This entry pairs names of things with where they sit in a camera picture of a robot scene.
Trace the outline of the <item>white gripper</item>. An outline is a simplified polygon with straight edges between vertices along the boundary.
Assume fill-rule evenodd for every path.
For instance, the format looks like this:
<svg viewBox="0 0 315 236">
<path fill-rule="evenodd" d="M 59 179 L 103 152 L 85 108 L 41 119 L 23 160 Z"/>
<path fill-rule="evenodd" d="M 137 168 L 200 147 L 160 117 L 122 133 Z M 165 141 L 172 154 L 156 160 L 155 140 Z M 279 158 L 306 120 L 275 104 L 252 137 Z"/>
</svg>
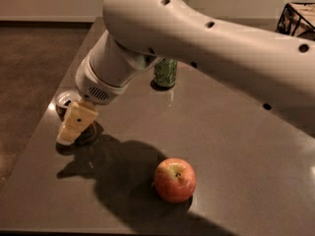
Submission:
<svg viewBox="0 0 315 236">
<path fill-rule="evenodd" d="M 73 102 L 66 110 L 56 139 L 57 143 L 64 146 L 71 145 L 95 120 L 98 115 L 95 104 L 108 105 L 127 88 L 127 86 L 115 87 L 103 82 L 95 74 L 90 56 L 86 56 L 78 67 L 75 85 L 85 100 Z"/>
</svg>

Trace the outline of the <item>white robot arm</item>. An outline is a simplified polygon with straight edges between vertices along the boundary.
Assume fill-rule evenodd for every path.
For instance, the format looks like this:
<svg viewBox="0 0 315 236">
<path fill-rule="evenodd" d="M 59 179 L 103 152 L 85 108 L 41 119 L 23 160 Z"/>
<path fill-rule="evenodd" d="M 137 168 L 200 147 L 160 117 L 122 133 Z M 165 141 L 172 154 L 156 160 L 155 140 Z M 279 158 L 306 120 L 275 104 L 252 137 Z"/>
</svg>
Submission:
<svg viewBox="0 0 315 236">
<path fill-rule="evenodd" d="M 163 58 L 191 65 L 314 133 L 313 41 L 213 19 L 181 0 L 104 0 L 102 11 L 106 30 L 77 70 L 82 99 L 68 108 L 58 143 L 72 144 L 99 105 Z"/>
</svg>

